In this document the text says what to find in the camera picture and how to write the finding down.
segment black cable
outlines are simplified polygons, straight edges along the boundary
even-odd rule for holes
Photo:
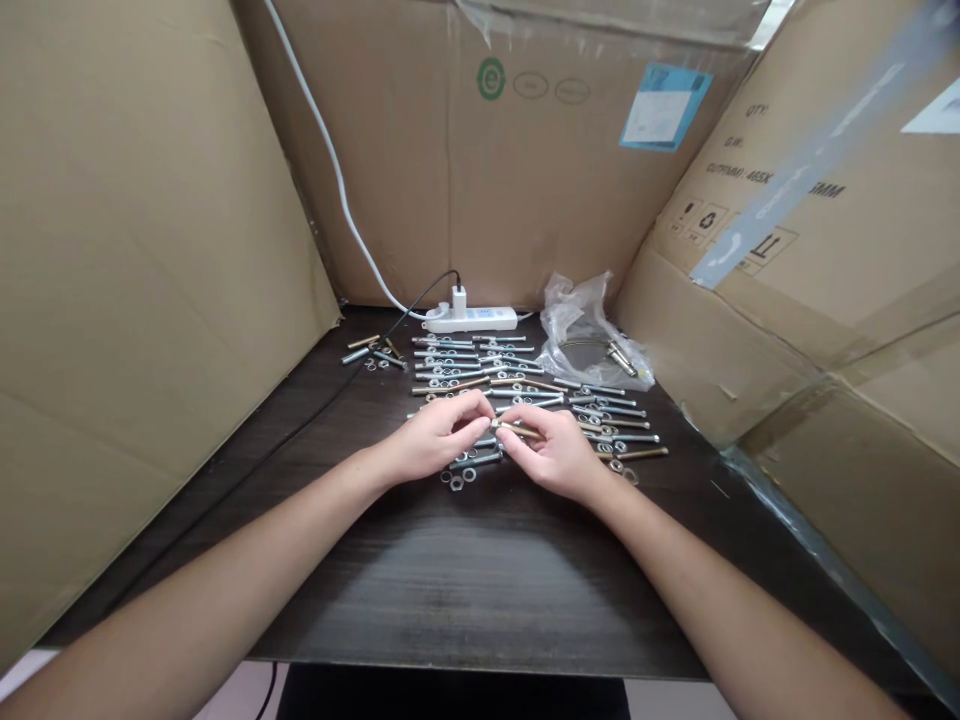
[[[431,290],[433,290],[433,288],[436,287],[436,285],[437,285],[438,282],[440,282],[440,281],[443,280],[445,277],[447,277],[448,275],[451,275],[451,274],[454,274],[454,275],[457,276],[457,284],[459,285],[459,284],[460,284],[460,273],[458,273],[456,270],[447,270],[445,273],[443,273],[442,275],[440,275],[436,280],[434,280],[432,283],[430,283],[430,286],[429,286],[426,290],[424,290],[422,293],[420,293],[420,297],[418,297],[416,300],[414,300],[414,301],[410,304],[410,307],[407,308],[407,311],[406,311],[405,313],[403,313],[403,315],[400,316],[400,319],[397,320],[397,321],[393,324],[393,327],[391,327],[386,333],[384,333],[384,335],[381,336],[379,342],[377,342],[376,349],[375,349],[373,352],[378,352],[378,351],[383,347],[384,343],[387,341],[387,338],[390,337],[390,336],[393,334],[393,332],[394,332],[398,327],[400,327],[400,323],[402,323],[404,320],[407,319],[407,316],[408,316],[411,312],[413,312],[413,308],[414,308],[421,300],[423,300],[424,296],[425,296],[428,292],[430,292]],[[280,441],[279,441],[276,445],[274,445],[265,455],[263,455],[259,460],[257,460],[257,461],[253,464],[253,467],[250,468],[250,470],[248,470],[248,471],[243,475],[243,477],[241,477],[229,490],[227,490],[223,495],[221,495],[218,500],[216,500],[212,505],[210,505],[210,507],[208,507],[208,508],[207,508],[206,510],[204,510],[202,513],[200,513],[196,518],[194,518],[193,522],[191,522],[191,523],[190,523],[189,525],[187,525],[183,530],[181,530],[179,533],[177,533],[176,537],[174,537],[173,540],[171,540],[169,543],[167,543],[167,544],[163,547],[163,549],[160,550],[160,552],[158,552],[146,565],[144,565],[144,566],[140,569],[139,572],[137,572],[132,578],[130,578],[130,580],[120,589],[120,592],[117,593],[117,596],[116,596],[116,598],[114,598],[113,602],[111,602],[111,603],[106,607],[106,609],[105,609],[104,612],[103,612],[103,615],[101,616],[101,619],[106,618],[108,615],[110,615],[111,613],[113,613],[113,611],[116,610],[116,609],[120,606],[120,603],[122,603],[123,600],[127,597],[127,595],[129,595],[130,592],[133,590],[133,588],[136,587],[137,583],[139,583],[139,582],[143,579],[143,577],[144,577],[148,572],[150,572],[150,570],[152,570],[153,567],[154,567],[158,562],[160,562],[160,560],[163,558],[164,555],[167,554],[167,551],[170,550],[170,548],[172,548],[174,545],[176,545],[176,544],[179,543],[181,540],[183,540],[183,538],[185,538],[195,527],[197,527],[197,525],[199,525],[201,522],[203,522],[203,520],[204,520],[210,513],[212,513],[214,510],[216,510],[228,497],[230,497],[234,492],[236,492],[236,491],[240,488],[241,485],[243,485],[247,480],[249,480],[249,479],[254,475],[254,473],[257,472],[257,470],[259,470],[261,467],[263,467],[263,465],[264,465],[270,458],[272,458],[274,455],[276,455],[288,442],[290,442],[290,441],[293,440],[297,435],[299,435],[301,432],[303,432],[304,429],[306,429],[306,427],[307,427],[308,425],[310,425],[310,423],[312,423],[314,420],[316,420],[318,417],[320,417],[320,416],[323,414],[323,412],[324,412],[328,407],[330,407],[330,405],[332,405],[332,404],[334,403],[334,401],[335,401],[337,398],[340,397],[340,395],[343,394],[343,391],[347,389],[347,387],[350,385],[350,383],[353,382],[353,380],[357,377],[357,375],[360,373],[360,370],[362,370],[362,369],[363,369],[363,363],[358,363],[358,364],[357,364],[357,369],[353,371],[353,374],[346,379],[346,381],[337,389],[337,391],[336,391],[333,395],[330,396],[330,398],[329,398],[326,402],[324,402],[319,408],[317,408],[317,409],[310,415],[310,417],[308,417],[306,420],[304,420],[302,423],[300,423],[295,430],[293,430],[292,432],[289,432],[289,433],[287,433],[286,435],[284,435],[283,438],[281,438]]]
[[[270,698],[273,697],[273,686],[277,684],[277,661],[274,660],[272,665],[273,672],[270,673],[270,687],[267,688],[267,696],[263,699],[263,706],[260,708],[260,712],[257,713],[255,720],[263,720],[263,714],[267,711],[267,705],[270,704]]]

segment cardboard wall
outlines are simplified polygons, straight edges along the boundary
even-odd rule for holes
[[[338,292],[386,304],[262,0],[234,5]],[[652,22],[659,3],[624,4],[628,17],[602,25],[575,2],[544,15],[542,3],[524,2],[276,5],[329,127],[357,227],[393,293],[411,301],[456,267],[471,304],[516,307],[539,306],[554,270],[583,280],[629,265],[755,57],[743,42],[721,41],[734,29],[749,36],[764,7],[729,0],[722,13],[703,3],[700,24],[687,27],[708,44],[630,29]],[[481,92],[488,60],[503,82]],[[620,145],[652,62],[712,76],[674,152]]]
[[[885,98],[715,290],[690,278],[925,6],[795,8],[660,214],[615,317],[691,422],[718,447],[739,441],[957,679],[960,125],[943,93],[960,45]],[[904,131],[928,109],[931,131]]]
[[[0,7],[0,673],[339,316],[229,5]]]

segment white power strip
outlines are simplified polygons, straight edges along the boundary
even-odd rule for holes
[[[513,308],[468,308],[467,289],[463,285],[454,285],[450,294],[452,303],[440,303],[426,313],[425,329],[434,333],[452,333],[513,330],[517,327],[517,313]]]

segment dark wooden table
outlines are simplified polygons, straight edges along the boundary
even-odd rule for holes
[[[43,639],[62,646],[99,621],[117,594],[285,433],[354,371],[346,343],[385,331],[390,310],[346,319],[157,516]],[[401,350],[422,334],[409,321]],[[537,318],[520,334],[539,346]],[[142,591],[323,474],[385,437],[419,405],[411,376],[361,370],[328,412],[273,457],[136,586]],[[641,395],[671,454],[632,463],[641,489],[833,643],[888,690],[923,686],[869,619],[722,463],[655,387]],[[643,573],[606,528],[531,483],[513,463],[480,468],[453,493],[437,477],[384,496],[337,544],[253,651],[301,662],[617,677],[705,679]]]

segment clear plastic bag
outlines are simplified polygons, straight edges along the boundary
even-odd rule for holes
[[[603,298],[611,277],[613,273],[607,271],[574,287],[568,278],[553,274],[543,291],[545,307],[540,322],[547,332],[547,341],[537,362],[548,373],[565,380],[646,391],[655,380],[643,349],[621,335],[603,312]],[[627,375],[607,357],[610,342],[636,369],[636,377]]]

